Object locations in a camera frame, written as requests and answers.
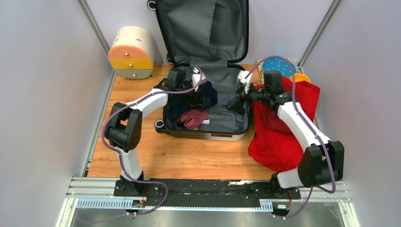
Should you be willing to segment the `navy blue garment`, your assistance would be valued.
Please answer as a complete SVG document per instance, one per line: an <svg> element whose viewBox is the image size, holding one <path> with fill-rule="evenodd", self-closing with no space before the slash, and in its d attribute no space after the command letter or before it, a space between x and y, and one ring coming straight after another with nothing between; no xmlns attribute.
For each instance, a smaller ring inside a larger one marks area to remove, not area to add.
<svg viewBox="0 0 401 227"><path fill-rule="evenodd" d="M208 109L217 104L218 93L210 81L201 85L197 91L185 94L171 95L166 106L166 118L178 120L181 115L191 109Z"/></svg>

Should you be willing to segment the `dark red garment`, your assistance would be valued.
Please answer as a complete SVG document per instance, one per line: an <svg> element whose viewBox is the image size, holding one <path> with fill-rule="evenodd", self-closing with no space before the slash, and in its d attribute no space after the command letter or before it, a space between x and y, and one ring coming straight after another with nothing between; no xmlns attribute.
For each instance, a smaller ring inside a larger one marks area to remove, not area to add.
<svg viewBox="0 0 401 227"><path fill-rule="evenodd" d="M270 130L291 134L289 127L265 104L262 105L262 113L260 114L260 117L263 127Z"/></svg>

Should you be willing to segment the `pink ribbed garment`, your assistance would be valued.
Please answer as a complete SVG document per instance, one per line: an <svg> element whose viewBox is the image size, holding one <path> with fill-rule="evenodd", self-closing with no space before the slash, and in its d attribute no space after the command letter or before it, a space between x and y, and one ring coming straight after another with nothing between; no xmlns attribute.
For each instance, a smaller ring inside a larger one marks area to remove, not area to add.
<svg viewBox="0 0 401 227"><path fill-rule="evenodd" d="M207 109L191 109L184 112L176 121L189 130L197 130L201 125L209 125Z"/></svg>

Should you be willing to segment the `astronaut print suitcase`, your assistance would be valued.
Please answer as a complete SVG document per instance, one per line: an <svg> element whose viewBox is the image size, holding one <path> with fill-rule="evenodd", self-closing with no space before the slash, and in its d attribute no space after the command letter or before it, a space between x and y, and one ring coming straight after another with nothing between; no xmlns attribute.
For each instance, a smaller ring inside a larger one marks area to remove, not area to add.
<svg viewBox="0 0 401 227"><path fill-rule="evenodd" d="M206 140L240 140L250 127L250 114L227 110L240 94L239 65L248 52L249 2L246 0L157 0L155 11L173 66L192 79L198 66L218 93L217 104L207 109L209 125L189 130L166 118L164 132L175 137Z"/></svg>

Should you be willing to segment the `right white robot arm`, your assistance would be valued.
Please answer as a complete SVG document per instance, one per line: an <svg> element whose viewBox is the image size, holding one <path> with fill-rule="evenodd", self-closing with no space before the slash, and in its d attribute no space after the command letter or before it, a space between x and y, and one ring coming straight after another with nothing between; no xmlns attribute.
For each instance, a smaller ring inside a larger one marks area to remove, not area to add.
<svg viewBox="0 0 401 227"><path fill-rule="evenodd" d="M284 91L283 76L279 71L270 71L265 78L271 79L264 88L252 88L252 73L240 71L237 82L244 90L247 101L266 106L291 131L296 139L296 153L301 156L297 165L272 175L270 193L275 198L282 198L289 188L317 187L327 193L335 193L336 182L342 179L344 147L340 141L331 141L313 124L297 102L298 85L310 85L307 81L293 82L291 92Z"/></svg>

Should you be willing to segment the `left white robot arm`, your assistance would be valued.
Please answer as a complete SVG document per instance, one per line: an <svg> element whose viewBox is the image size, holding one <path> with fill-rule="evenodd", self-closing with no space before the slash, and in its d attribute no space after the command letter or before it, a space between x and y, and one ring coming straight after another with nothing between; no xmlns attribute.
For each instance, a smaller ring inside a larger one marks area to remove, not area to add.
<svg viewBox="0 0 401 227"><path fill-rule="evenodd" d="M141 139L142 121L158 108L167 105L170 95L187 95L196 92L203 83L204 73L194 67L194 78L184 81L185 72L172 68L169 74L146 95L128 103L115 103L101 129L101 141L116 152L121 167L121 178L128 181L126 190L132 196L144 192L144 185L150 181L143 179L139 165L137 146Z"/></svg>

